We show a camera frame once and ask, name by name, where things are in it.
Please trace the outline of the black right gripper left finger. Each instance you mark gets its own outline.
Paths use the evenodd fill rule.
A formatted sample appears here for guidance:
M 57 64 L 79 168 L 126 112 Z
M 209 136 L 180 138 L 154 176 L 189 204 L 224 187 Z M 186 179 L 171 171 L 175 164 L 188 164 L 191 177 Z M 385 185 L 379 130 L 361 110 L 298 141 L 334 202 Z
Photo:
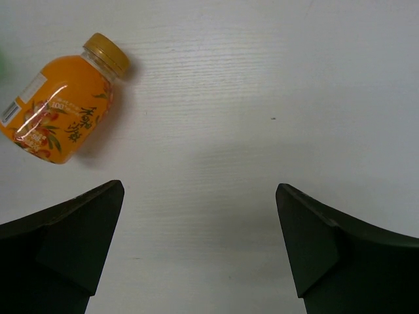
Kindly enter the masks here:
M 117 226 L 124 187 L 112 180 L 1 225 L 1 312 L 85 313 Z

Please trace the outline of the green plastic bottle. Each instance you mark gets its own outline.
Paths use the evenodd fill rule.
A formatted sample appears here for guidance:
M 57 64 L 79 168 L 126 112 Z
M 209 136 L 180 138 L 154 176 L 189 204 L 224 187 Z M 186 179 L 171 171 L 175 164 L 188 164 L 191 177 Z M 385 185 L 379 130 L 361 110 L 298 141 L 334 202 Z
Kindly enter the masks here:
M 4 79 L 5 71 L 6 71 L 6 60 L 2 51 L 0 51 L 0 80 Z

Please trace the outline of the orange plastic bottle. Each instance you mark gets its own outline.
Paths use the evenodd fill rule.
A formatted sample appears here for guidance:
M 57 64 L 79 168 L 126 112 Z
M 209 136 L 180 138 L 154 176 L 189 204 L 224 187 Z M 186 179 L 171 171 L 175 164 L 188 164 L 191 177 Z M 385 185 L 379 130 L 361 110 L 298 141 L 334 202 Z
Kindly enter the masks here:
M 46 64 L 1 112 L 1 132 L 53 164 L 66 163 L 106 117 L 114 82 L 130 66 L 128 56 L 101 33 L 83 48 Z

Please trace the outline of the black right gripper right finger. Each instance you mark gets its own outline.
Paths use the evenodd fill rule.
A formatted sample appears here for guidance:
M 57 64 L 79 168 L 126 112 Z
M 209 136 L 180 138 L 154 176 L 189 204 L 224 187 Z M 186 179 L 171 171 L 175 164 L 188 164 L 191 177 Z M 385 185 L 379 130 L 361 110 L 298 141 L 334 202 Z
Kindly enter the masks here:
M 307 313 L 418 312 L 418 239 L 347 215 L 290 184 L 278 186 L 276 203 Z

